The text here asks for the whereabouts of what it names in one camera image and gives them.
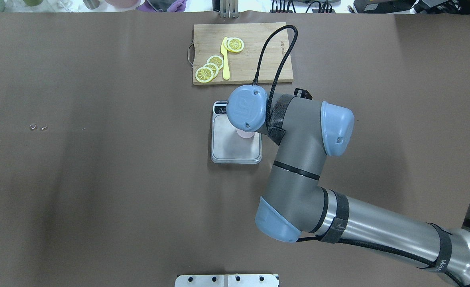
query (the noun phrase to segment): cutting board metal handle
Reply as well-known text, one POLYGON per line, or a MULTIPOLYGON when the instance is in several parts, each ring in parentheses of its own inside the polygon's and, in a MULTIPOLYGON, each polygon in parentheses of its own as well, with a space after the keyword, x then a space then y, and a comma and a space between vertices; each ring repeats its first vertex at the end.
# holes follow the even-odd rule
POLYGON ((192 54, 192 60, 191 60, 191 48, 194 47, 194 40, 191 42, 191 45, 189 46, 189 49, 187 50, 187 61, 189 62, 189 64, 191 64, 191 68, 194 69, 194 57, 195 57, 195 50, 194 50, 194 53, 192 54))

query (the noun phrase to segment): knife handle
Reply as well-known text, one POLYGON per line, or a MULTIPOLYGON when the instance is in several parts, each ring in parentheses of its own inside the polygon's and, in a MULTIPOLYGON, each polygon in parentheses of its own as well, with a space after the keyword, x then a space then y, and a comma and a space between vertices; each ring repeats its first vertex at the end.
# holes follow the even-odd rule
POLYGON ((226 53, 226 55, 223 55, 223 56, 224 56, 224 66, 222 67, 222 78, 224 80, 229 80, 231 78, 231 75, 230 75, 230 66, 228 63, 228 53, 226 53))

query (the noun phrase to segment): purple cloth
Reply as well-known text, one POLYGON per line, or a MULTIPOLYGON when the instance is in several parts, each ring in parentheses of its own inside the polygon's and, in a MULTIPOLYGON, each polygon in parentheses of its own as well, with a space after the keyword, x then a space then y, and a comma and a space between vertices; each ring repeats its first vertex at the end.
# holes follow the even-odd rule
MULTIPOLYGON (((183 12, 185 11, 185 2, 187 0, 176 0, 167 8, 166 12, 183 12)), ((157 12, 153 7, 149 4, 148 1, 144 1, 144 4, 136 8, 139 11, 145 11, 145 12, 157 12)))

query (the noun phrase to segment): kitchen scale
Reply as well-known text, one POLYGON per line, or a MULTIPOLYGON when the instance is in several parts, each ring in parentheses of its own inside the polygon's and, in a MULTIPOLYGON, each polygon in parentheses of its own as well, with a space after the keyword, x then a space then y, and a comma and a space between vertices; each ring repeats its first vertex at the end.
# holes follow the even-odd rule
POLYGON ((262 135, 240 134, 226 114, 225 100, 213 104, 212 111, 212 161, 215 163, 256 164, 262 160, 262 135))

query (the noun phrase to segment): lemon slice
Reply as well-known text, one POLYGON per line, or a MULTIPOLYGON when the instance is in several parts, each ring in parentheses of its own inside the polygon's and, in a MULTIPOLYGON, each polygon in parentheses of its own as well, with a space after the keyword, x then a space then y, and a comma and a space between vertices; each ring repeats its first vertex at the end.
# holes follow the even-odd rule
POLYGON ((215 64, 218 69, 222 69, 222 66, 224 66, 224 59, 218 55, 211 56, 206 62, 215 64))
POLYGON ((196 80, 200 83, 208 83, 213 79, 214 72, 209 67, 201 67, 196 71, 196 80))
POLYGON ((217 67, 216 64, 214 63, 206 63, 203 65, 203 67, 209 67, 213 71, 213 79, 219 74, 219 68, 217 67))
POLYGON ((238 53, 244 49, 244 41, 240 38, 228 38, 226 49, 233 53, 238 53))

